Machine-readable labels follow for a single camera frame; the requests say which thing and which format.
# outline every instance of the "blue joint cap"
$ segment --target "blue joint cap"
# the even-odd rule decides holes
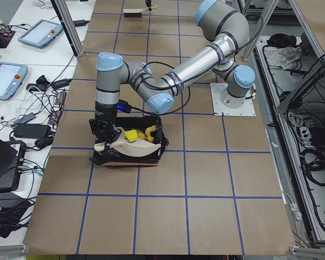
[[[252,68],[246,65],[239,65],[233,74],[235,81],[242,88],[250,88],[255,81],[255,72]]]
[[[142,63],[143,65],[146,65],[147,63],[146,62],[143,62],[143,61],[137,61],[137,62],[140,62],[140,63]],[[148,72],[150,73],[150,74],[152,74],[152,69],[150,68],[150,66],[148,65],[148,66],[146,66],[146,68],[145,69],[147,69],[148,70]]]
[[[123,57],[115,53],[99,53],[96,69],[100,72],[110,72],[123,65]]]
[[[218,0],[205,0],[199,6],[195,14],[195,23],[199,25],[202,17],[204,17],[205,13],[211,8],[211,6]]]
[[[147,105],[158,115],[166,113],[173,106],[174,99],[169,93],[159,93],[147,101]]]

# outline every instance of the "tablet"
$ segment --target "tablet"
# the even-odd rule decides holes
[[[43,48],[61,33],[63,26],[59,23],[41,19],[27,30],[18,40],[22,43]]]
[[[0,62],[0,100],[10,99],[28,72],[23,64]]]

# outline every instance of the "white mounting plate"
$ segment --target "white mounting plate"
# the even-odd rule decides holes
[[[228,84],[223,83],[211,83],[211,93],[213,102],[214,115],[225,115],[225,116],[255,116],[255,110],[252,99],[246,99],[240,108],[229,108],[220,100],[220,94],[228,86]]]

